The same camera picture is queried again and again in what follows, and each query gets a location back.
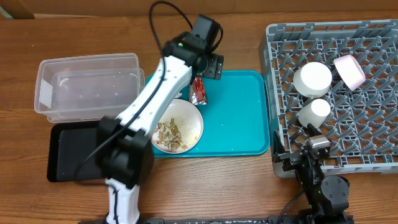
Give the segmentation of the white bowl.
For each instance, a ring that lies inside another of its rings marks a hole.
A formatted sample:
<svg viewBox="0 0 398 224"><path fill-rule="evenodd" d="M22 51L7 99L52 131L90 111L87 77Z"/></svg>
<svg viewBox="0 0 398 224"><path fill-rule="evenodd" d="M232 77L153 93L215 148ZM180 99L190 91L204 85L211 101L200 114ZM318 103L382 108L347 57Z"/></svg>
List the white bowl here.
<svg viewBox="0 0 398 224"><path fill-rule="evenodd" d="M320 62L310 62L298 69L293 77L295 89L307 98L324 96L331 85L330 69Z"/></svg>

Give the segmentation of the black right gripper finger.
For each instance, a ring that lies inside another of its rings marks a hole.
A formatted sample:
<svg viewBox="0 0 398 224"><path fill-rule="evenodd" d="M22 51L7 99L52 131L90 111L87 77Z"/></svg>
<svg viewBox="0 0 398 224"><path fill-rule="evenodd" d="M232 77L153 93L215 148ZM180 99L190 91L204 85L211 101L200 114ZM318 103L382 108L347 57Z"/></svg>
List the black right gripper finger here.
<svg viewBox="0 0 398 224"><path fill-rule="evenodd" d="M314 125L311 124L311 123L307 124L307 130L308 130L308 133L309 133L310 137L315 137L315 136L321 136L322 135L322 133L316 127L314 127Z"/></svg>
<svg viewBox="0 0 398 224"><path fill-rule="evenodd" d="M285 149L277 131L274 131L273 138L274 138L274 143L273 143L274 154L283 154L285 152Z"/></svg>

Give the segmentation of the white paper cup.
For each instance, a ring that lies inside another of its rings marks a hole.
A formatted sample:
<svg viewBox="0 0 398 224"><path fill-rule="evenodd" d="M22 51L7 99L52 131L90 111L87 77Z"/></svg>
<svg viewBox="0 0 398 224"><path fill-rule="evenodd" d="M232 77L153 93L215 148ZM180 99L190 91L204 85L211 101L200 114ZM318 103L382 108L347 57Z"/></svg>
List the white paper cup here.
<svg viewBox="0 0 398 224"><path fill-rule="evenodd" d="M311 124L319 128L330 114L331 106L326 100L315 99L298 112L298 121L303 127Z"/></svg>

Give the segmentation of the red foil snack wrapper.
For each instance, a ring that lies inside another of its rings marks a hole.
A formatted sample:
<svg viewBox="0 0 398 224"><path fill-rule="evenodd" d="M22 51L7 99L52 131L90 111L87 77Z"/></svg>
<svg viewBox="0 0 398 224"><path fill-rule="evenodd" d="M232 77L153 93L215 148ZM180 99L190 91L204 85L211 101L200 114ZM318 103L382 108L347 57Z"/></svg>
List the red foil snack wrapper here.
<svg viewBox="0 0 398 224"><path fill-rule="evenodd" d="M193 105L206 105L208 103L205 85L201 77L195 77L193 83L189 86L189 102Z"/></svg>

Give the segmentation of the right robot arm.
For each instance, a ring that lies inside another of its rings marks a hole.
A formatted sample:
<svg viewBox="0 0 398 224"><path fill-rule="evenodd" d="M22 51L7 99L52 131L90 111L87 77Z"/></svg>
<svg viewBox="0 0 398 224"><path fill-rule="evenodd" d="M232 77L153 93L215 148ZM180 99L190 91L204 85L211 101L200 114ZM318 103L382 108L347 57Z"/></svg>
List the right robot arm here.
<svg viewBox="0 0 398 224"><path fill-rule="evenodd" d="M345 210L349 207L349 181L339 175L326 176L321 162L329 158L331 140L325 137L312 124L307 124L310 137L301 149L286 153L281 141L275 145L274 161L282 164L284 172L293 171L303 190L282 209L276 223L354 223L352 216ZM287 209L302 195L305 195L309 207L300 210L297 215L287 216Z"/></svg>

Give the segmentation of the pink bowl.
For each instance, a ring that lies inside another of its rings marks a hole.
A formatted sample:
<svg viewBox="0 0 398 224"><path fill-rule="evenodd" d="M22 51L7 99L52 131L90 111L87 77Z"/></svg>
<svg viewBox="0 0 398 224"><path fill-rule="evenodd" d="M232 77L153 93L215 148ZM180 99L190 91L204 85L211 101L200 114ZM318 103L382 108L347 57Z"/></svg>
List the pink bowl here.
<svg viewBox="0 0 398 224"><path fill-rule="evenodd" d="M351 91L365 82L366 76L360 64L352 55L336 58L333 62L341 79Z"/></svg>

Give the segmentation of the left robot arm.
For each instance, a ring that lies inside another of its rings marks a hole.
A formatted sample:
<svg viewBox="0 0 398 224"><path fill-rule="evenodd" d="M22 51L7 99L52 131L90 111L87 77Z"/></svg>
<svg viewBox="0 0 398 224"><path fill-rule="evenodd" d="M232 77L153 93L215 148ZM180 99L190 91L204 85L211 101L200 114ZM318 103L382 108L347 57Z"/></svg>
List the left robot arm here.
<svg viewBox="0 0 398 224"><path fill-rule="evenodd" d="M103 223L137 223L139 187L154 163L151 137L176 94L197 76L219 80L223 56L214 51L223 38L223 28L214 19L199 15L190 30L161 44L154 39L160 61L150 82L139 96L115 118L99 121L97 147L77 166L77 176L94 159L109 193L109 212Z"/></svg>

